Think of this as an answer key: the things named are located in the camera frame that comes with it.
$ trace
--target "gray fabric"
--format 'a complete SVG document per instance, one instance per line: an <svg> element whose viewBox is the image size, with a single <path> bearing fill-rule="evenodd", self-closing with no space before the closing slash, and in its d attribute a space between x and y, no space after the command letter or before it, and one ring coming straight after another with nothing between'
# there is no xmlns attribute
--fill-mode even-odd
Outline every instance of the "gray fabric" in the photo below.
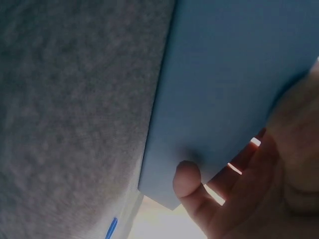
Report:
<svg viewBox="0 0 319 239"><path fill-rule="evenodd" d="M1 1L0 239L125 237L173 4Z"/></svg>

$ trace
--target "skin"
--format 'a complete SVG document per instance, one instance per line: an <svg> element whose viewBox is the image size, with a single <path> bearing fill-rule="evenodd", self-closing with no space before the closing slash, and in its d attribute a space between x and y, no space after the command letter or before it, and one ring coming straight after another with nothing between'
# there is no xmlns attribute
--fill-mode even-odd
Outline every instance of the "skin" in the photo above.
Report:
<svg viewBox="0 0 319 239"><path fill-rule="evenodd" d="M207 185L196 164L183 161L173 180L175 194L209 239L319 238L319 70L282 97L266 129Z"/></svg>

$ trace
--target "finger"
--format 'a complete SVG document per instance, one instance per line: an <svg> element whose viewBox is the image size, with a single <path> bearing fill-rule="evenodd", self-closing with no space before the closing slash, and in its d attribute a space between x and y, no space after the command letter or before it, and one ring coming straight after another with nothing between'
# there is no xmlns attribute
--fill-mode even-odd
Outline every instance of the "finger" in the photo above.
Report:
<svg viewBox="0 0 319 239"><path fill-rule="evenodd" d="M274 178L278 154L272 138L264 135L248 168L234 185L228 200L210 223L210 230L223 233L244 222L262 202Z"/></svg>
<svg viewBox="0 0 319 239"><path fill-rule="evenodd" d="M261 140L266 133L266 128L262 128L255 136L256 139Z"/></svg>
<svg viewBox="0 0 319 239"><path fill-rule="evenodd" d="M184 161L177 167L173 188L189 216L206 233L220 205L205 190L195 163Z"/></svg>
<svg viewBox="0 0 319 239"><path fill-rule="evenodd" d="M258 147L255 144L250 142L237 156L233 158L231 165L241 172L244 171L257 148ZM224 200L227 200L231 189L239 177L240 174L227 165L207 183L207 186Z"/></svg>
<svg viewBox="0 0 319 239"><path fill-rule="evenodd" d="M259 131L259 133L255 136L256 139L258 140L262 140L264 134L266 132L266 129L262 129L261 131ZM237 168L239 171L243 172L247 166L248 163L250 161L250 159L252 158L252 156L254 155L254 153L256 152L256 150L258 149L258 146L253 143L253 142L249 142L240 152L239 154L237 154L231 161L230 163Z"/></svg>

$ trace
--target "blue object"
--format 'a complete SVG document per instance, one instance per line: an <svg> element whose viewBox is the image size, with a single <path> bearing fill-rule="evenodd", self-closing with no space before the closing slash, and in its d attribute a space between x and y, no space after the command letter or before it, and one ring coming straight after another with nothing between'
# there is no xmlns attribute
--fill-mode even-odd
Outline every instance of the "blue object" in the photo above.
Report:
<svg viewBox="0 0 319 239"><path fill-rule="evenodd" d="M110 225L110 228L109 228L108 232L106 233L105 239L111 239L117 224L118 224L118 219L114 218L112 223L111 223L111 225Z"/></svg>
<svg viewBox="0 0 319 239"><path fill-rule="evenodd" d="M264 127L275 101L319 55L317 0L181 0L176 6L139 190L179 205L179 148L207 182Z"/></svg>

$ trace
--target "blue paper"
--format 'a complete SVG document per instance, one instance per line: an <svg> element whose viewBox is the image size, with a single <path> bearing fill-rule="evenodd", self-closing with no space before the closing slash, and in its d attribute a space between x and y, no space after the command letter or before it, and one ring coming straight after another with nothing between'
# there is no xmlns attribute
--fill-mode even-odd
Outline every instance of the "blue paper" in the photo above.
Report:
<svg viewBox="0 0 319 239"><path fill-rule="evenodd" d="M211 179L319 55L317 0L182 0L176 6L139 190L173 209L179 148Z"/></svg>

